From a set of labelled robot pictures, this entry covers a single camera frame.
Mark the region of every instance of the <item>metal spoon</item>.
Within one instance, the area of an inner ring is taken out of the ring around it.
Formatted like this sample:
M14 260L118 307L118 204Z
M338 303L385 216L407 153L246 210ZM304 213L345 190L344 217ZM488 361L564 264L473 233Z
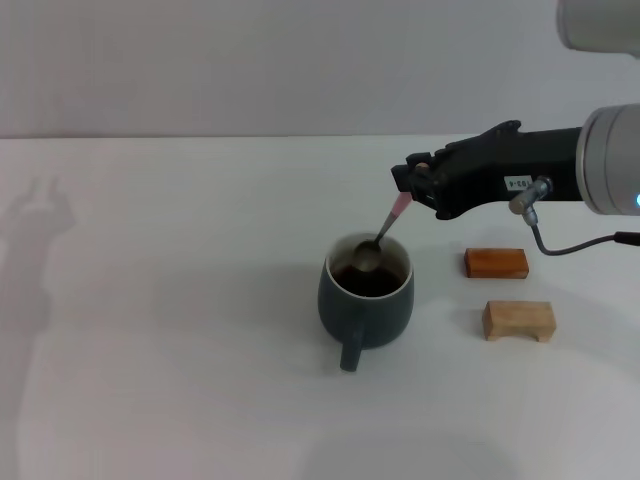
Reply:
M374 240L365 240L360 243L353 251L353 258L351 259L351 266L361 272L372 272L380 266L382 262L382 248L380 248L380 240L391 228L391 225L396 221L402 212L411 203L410 193L401 193L398 195L396 202L391 209L391 212L387 216L387 219L382 224L380 232Z

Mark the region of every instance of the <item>coffee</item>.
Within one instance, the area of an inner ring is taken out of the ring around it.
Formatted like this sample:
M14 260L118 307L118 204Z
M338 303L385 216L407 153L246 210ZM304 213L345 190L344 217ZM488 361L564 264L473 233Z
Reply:
M333 278L346 291L361 297L384 297L398 290L404 280L384 267L372 272L361 272L348 266L335 272Z

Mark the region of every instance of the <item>dark green mug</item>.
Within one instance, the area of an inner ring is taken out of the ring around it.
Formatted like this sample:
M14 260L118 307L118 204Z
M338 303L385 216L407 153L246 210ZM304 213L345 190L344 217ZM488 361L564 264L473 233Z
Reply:
M331 336L342 343L340 368L348 372L356 371L363 349L395 340L407 327L413 310L413 266L399 242L390 237L382 239L378 273L354 274L350 267L355 247L374 237L359 233L338 240L325 259L320 277L320 319Z

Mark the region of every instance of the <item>white table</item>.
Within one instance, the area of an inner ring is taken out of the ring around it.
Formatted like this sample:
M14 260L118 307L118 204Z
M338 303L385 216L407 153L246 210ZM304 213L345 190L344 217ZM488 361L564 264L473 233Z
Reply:
M413 318L339 371L325 252L380 225L392 165L456 138L1 141L0 478L637 478L632 247L546 258L505 204L412 205ZM551 248L640 229L538 212ZM466 247L523 247L531 274L468 280ZM551 301L556 335L484 341L492 299Z

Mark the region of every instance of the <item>light wooden block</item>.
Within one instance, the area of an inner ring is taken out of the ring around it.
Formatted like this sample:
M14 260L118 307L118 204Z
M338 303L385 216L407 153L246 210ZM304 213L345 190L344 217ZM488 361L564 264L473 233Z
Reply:
M485 338L525 335L538 342L548 342L556 330L556 319L549 302L487 303L482 316Z
M522 249L467 248L464 263L469 278L527 278L529 263Z

